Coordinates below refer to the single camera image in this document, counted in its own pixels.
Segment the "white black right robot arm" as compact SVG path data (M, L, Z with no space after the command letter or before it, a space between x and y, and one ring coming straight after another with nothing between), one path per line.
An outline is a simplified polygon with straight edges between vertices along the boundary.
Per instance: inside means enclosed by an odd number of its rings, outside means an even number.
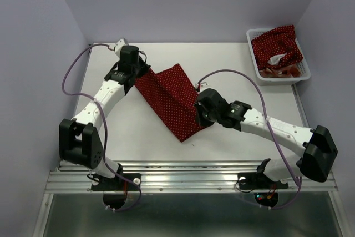
M304 176L324 183L331 172L338 150L329 129L298 127L265 117L257 109L241 101L228 103L216 90L208 88L197 95L194 104L198 124L209 127L215 123L227 129L250 133L275 142L293 152L279 160L265 159L257 168L256 183L268 187L275 181Z

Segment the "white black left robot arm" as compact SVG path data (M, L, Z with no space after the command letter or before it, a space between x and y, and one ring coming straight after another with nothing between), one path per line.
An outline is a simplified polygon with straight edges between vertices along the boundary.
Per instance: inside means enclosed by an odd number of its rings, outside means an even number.
M150 65L146 55L137 46L119 41L112 51L119 60L104 77L95 94L77 93L86 97L89 103L72 119L63 119L59 125L59 156L61 160L78 164L104 177L104 183L111 189L123 184L121 165L106 156L107 140L101 140L99 130L108 129L107 117L145 75Z

